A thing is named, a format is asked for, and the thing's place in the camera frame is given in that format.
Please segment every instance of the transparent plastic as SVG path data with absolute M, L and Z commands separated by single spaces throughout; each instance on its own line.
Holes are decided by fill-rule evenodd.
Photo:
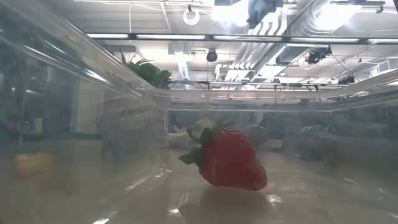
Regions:
M 337 95 L 231 93 L 288 102 L 265 108 L 155 89 L 37 1 L 1 0 L 0 18 L 0 223 L 398 222 L 396 93 L 297 104 L 395 73 Z M 178 159 L 204 118 L 256 139 L 266 188 L 212 187 Z

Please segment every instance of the red strawberry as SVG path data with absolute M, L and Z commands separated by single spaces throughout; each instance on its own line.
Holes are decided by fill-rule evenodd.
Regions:
M 211 185 L 246 190 L 261 190 L 267 185 L 266 170 L 241 131 L 205 128 L 200 139 L 191 137 L 202 147 L 179 159 L 186 164 L 196 163 L 199 173 Z

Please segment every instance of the green plant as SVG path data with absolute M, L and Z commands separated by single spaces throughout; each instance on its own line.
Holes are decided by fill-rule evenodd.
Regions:
M 122 63 L 145 81 L 157 88 L 169 88 L 169 83 L 171 81 L 170 77 L 172 75 L 169 71 L 160 70 L 158 67 L 150 63 L 151 60 L 145 58 L 136 63 L 133 63 L 131 60 L 127 62 L 123 53 L 121 51 L 120 53 L 122 55 Z

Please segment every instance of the security camera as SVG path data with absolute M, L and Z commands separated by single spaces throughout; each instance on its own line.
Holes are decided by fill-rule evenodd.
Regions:
M 215 62 L 217 61 L 217 53 L 215 50 L 209 50 L 206 57 L 208 62 Z

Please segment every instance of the container floor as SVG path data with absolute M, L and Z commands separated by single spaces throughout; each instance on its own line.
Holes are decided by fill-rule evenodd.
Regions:
M 177 159 L 181 150 L 131 153 L 116 162 L 101 161 L 98 140 L 26 145 L 57 148 L 61 159 L 49 172 L 22 178 L 13 175 L 11 157 L 0 156 L 1 224 L 398 222 L 398 187 L 352 167 L 258 152 L 269 184 L 248 192 L 209 186 L 196 166 Z

